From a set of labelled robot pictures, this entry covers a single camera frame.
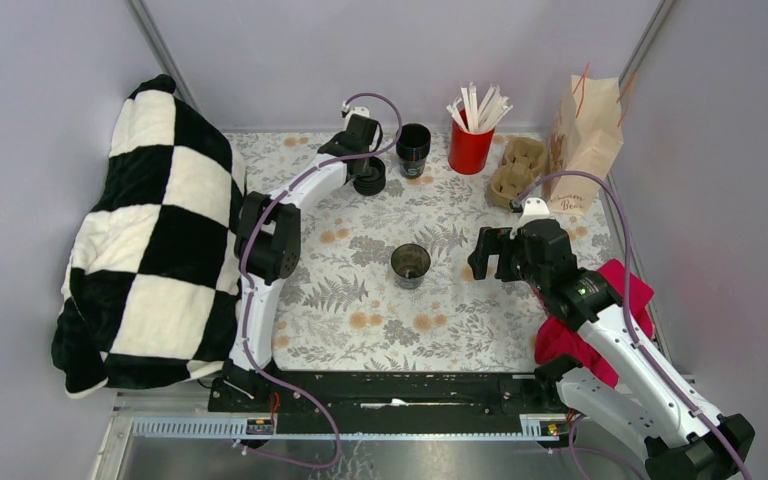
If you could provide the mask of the stack of black cups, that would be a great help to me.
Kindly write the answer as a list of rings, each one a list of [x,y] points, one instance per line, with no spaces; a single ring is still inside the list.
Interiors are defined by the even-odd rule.
[[[401,174],[407,179],[420,177],[431,147],[431,132],[422,124],[408,123],[401,128],[396,143]]]

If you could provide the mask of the single black coffee cup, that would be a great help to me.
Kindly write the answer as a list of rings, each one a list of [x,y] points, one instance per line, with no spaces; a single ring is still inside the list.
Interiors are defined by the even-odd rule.
[[[421,245],[407,243],[398,246],[390,256],[390,266],[395,283],[403,289],[417,289],[428,273],[431,258]]]

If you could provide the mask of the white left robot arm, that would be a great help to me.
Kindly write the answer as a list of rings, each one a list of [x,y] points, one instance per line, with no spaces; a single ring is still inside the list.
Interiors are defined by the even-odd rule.
[[[209,410],[256,411],[269,401],[270,383],[261,373],[274,369],[274,320],[284,283],[301,259],[303,215],[346,184],[364,196],[380,193],[386,167],[372,149],[381,138],[381,125],[368,110],[352,107],[343,130],[319,148],[305,171],[269,194],[245,195],[235,244],[241,260],[238,332],[212,382]]]

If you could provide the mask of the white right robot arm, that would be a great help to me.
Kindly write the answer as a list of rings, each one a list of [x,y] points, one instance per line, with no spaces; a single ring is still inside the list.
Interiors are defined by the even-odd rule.
[[[514,228],[480,229],[468,257],[482,280],[496,256],[495,277],[525,281],[550,314],[575,331],[631,390],[627,397],[570,355],[535,372],[535,402],[557,412],[567,406],[622,441],[652,479],[728,479],[746,475],[755,437],[741,414],[725,416],[689,384],[626,318],[627,302],[597,271],[581,268],[567,232],[552,219]]]

